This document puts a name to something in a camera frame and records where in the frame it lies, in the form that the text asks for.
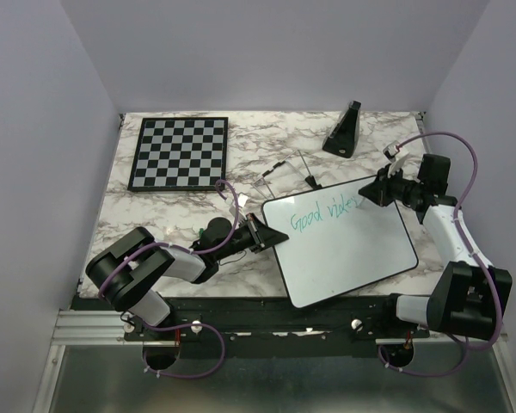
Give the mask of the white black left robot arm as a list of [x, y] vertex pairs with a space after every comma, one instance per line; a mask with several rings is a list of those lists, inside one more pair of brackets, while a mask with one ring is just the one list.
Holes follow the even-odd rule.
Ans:
[[140, 226], [92, 258], [86, 275], [98, 296], [118, 312], [144, 321], [144, 330], [156, 340], [167, 338], [174, 327], [171, 306], [153, 289], [162, 277], [202, 284], [219, 270], [220, 262], [244, 250], [262, 252], [289, 239], [284, 232], [262, 223], [253, 213], [234, 227], [226, 218], [209, 221], [189, 249], [159, 243]]

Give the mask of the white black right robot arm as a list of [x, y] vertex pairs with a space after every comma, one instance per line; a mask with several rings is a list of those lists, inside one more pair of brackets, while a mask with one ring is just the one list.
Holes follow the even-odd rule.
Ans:
[[444, 271], [428, 296], [393, 294], [394, 307], [378, 316], [379, 329], [400, 336], [409, 323], [429, 330], [494, 342], [512, 287], [508, 271], [496, 268], [478, 250], [455, 197], [447, 194], [451, 161], [423, 156], [414, 180], [404, 177], [404, 156], [389, 154], [389, 164], [359, 195], [379, 207], [397, 201], [413, 210], [430, 234]]

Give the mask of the white whiteboard black frame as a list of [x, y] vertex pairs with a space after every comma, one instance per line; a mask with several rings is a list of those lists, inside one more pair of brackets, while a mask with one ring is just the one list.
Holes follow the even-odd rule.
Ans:
[[297, 308], [413, 269], [418, 256], [396, 204], [356, 206], [372, 176], [265, 201], [266, 224], [289, 240], [274, 246]]

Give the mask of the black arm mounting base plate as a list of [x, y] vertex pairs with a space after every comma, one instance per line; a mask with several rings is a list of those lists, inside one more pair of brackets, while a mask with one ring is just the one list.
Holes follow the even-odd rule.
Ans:
[[399, 321], [388, 296], [339, 297], [298, 309], [287, 298], [171, 298], [158, 332], [99, 299], [74, 298], [71, 309], [121, 324], [120, 343], [142, 346], [153, 361], [352, 356], [372, 358], [379, 344], [393, 361], [407, 360], [413, 344], [428, 339], [423, 327]]

